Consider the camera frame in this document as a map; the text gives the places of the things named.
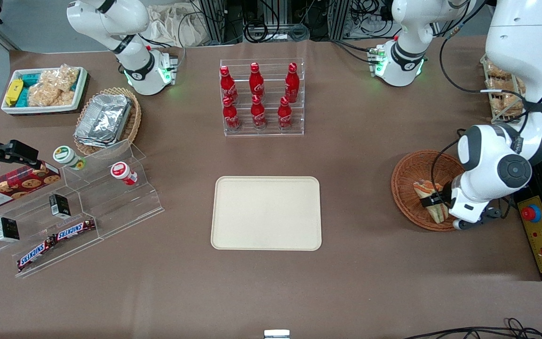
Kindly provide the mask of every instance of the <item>yellow snack package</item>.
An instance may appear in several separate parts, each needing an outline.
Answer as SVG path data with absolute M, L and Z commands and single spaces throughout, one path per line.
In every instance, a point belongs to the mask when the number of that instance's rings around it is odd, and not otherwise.
M 9 107 L 16 104 L 18 98 L 20 98 L 20 93 L 22 93 L 23 86 L 24 82 L 22 79 L 12 80 L 11 84 L 9 84 L 9 88 L 6 92 L 6 104 L 8 104 Z

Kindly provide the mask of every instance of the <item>aluminum foil container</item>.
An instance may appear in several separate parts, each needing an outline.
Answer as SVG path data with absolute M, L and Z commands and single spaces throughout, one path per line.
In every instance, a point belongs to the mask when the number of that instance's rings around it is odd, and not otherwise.
M 74 137 L 84 145 L 106 147 L 122 136 L 131 110 L 124 95 L 99 94 L 89 104 Z

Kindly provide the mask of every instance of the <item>black box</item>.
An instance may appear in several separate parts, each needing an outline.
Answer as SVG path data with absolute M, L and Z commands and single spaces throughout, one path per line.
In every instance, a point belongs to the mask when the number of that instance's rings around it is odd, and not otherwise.
M 60 219 L 68 219 L 71 217 L 71 208 L 68 206 L 68 199 L 61 195 L 50 195 L 49 206 L 51 207 L 51 214 L 54 217 Z
M 17 242 L 20 240 L 16 221 L 8 218 L 0 218 L 0 241 Z

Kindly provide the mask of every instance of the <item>acrylic bottle rack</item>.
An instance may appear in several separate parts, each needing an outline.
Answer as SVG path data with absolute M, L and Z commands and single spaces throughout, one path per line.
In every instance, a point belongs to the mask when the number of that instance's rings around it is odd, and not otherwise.
M 252 105 L 252 94 L 250 93 L 250 64 L 258 62 L 260 73 L 265 81 L 265 118 L 267 127 L 261 131 L 254 128 L 250 107 Z M 292 128 L 280 131 L 278 125 L 277 110 L 279 100 L 286 94 L 286 75 L 288 65 L 295 62 L 298 66 L 297 75 L 300 81 L 298 98 L 291 103 Z M 223 115 L 221 121 L 226 137 L 279 137 L 282 135 L 303 135 L 305 133 L 305 64 L 303 58 L 273 58 L 273 59 L 232 59 L 221 60 L 220 66 L 227 66 L 230 75 L 235 80 L 235 88 L 238 93 L 238 102 L 234 103 L 241 128 L 238 131 L 230 131 L 224 123 Z M 220 90 L 220 109 L 223 111 L 223 92 Z

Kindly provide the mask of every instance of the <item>gray floor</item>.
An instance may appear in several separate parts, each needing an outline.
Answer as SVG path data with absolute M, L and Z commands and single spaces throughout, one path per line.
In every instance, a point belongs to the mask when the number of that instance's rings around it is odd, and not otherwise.
M 176 0 L 142 0 L 144 5 L 168 4 Z M 103 51 L 97 41 L 79 34 L 66 19 L 69 0 L 6 0 L 1 13 L 0 30 L 24 51 L 82 52 Z M 488 9 L 462 28 L 461 35 L 486 34 L 490 24 Z M 0 47 L 0 97 L 8 83 L 9 57 Z

